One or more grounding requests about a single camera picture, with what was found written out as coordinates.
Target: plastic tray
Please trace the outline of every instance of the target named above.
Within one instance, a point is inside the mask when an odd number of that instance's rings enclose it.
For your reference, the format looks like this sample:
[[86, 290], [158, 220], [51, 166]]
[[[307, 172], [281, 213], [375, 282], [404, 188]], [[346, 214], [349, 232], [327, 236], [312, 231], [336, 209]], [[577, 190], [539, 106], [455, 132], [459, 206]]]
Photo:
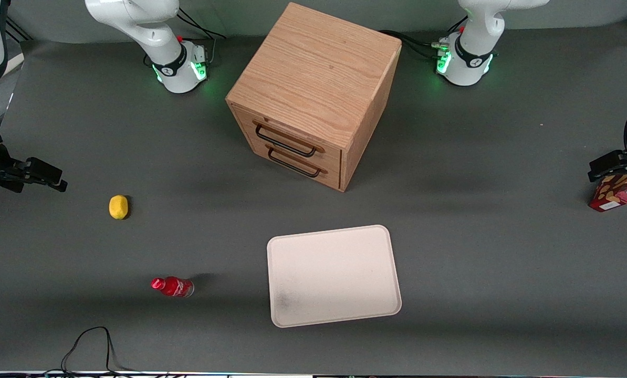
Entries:
[[390, 316], [402, 298], [381, 225], [274, 237], [267, 244], [277, 327]]

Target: plastic bottle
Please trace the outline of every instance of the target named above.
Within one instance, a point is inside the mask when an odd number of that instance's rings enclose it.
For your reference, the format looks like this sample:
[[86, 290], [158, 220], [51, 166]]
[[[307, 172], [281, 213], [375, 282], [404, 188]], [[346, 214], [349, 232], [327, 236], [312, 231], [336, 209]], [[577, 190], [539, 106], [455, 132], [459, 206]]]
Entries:
[[169, 297], [189, 297], [194, 292], [194, 284], [190, 280], [173, 276], [153, 278], [150, 286]]

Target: wooden drawer cabinet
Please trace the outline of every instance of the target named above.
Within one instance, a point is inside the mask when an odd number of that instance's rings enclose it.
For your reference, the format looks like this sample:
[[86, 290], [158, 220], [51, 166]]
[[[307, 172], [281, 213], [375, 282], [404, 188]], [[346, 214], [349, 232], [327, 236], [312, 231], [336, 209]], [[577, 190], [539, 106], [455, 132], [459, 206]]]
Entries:
[[343, 192], [385, 108], [400, 46], [290, 3], [225, 100], [257, 155]]

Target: bottle cap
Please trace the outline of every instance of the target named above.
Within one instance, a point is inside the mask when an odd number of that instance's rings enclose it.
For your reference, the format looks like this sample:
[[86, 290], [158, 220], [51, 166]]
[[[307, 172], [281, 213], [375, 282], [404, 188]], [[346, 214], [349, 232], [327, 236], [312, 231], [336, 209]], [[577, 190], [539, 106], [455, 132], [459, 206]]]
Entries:
[[150, 286], [155, 290], [164, 289], [164, 278], [153, 278], [152, 282], [150, 282]]

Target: cardboard box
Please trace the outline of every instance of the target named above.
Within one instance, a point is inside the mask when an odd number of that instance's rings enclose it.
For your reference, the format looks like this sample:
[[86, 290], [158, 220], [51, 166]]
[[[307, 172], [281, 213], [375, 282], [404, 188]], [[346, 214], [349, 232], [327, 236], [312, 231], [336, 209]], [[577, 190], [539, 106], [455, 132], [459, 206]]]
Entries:
[[627, 204], [627, 174], [609, 175], [601, 180], [589, 206], [595, 211], [608, 211]]

